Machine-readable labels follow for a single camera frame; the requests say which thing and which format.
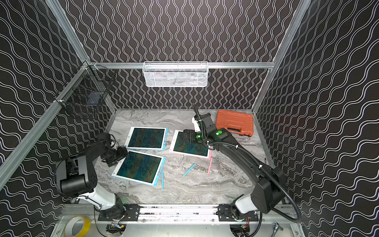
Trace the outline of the pink stylus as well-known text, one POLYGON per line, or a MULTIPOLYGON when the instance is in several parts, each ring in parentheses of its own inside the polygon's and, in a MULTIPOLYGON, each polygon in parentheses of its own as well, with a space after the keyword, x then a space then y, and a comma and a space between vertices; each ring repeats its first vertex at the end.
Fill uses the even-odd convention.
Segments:
POLYGON ((210 158, 210 163, 209 163, 209 167, 208 167, 207 175, 210 174, 210 171, 211 171, 211 168, 212 168, 212 163, 213 163, 213 157, 210 158))

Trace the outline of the pink writing tablet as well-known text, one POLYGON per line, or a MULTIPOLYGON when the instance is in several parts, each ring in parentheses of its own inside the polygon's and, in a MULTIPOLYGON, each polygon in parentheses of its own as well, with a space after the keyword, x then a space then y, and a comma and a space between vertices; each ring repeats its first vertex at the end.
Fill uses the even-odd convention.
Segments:
POLYGON ((207 149, 203 145, 184 142, 184 133, 180 130, 175 130, 169 152, 197 158, 211 158, 211 150, 207 149))

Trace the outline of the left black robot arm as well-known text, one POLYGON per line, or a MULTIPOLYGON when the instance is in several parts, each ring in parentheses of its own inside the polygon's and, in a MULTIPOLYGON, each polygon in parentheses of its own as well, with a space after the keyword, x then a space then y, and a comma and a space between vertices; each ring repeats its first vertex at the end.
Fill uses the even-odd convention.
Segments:
POLYGON ((127 156, 127 149, 121 147, 112 134, 100 133, 96 142, 56 165, 56 189, 64 197, 83 199, 93 204, 94 210, 106 219, 122 219, 127 211, 120 197, 98 183, 94 164, 100 158, 101 162, 112 167, 127 156))

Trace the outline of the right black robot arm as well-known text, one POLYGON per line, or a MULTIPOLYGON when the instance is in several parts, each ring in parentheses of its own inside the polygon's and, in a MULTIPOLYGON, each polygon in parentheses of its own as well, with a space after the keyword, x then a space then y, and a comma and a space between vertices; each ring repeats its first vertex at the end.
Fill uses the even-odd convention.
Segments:
POLYGON ((259 211, 261 214, 274 211, 291 222, 301 223, 300 209, 285 188, 285 175, 281 169, 271 168, 258 160, 224 128, 211 131, 207 135, 190 129, 185 129, 183 133, 184 142, 202 144, 221 152, 237 164, 255 184, 251 194, 241 195, 231 203, 234 219, 240 220, 251 211, 259 211), (291 217, 276 208, 284 198, 290 201, 296 217, 291 217))

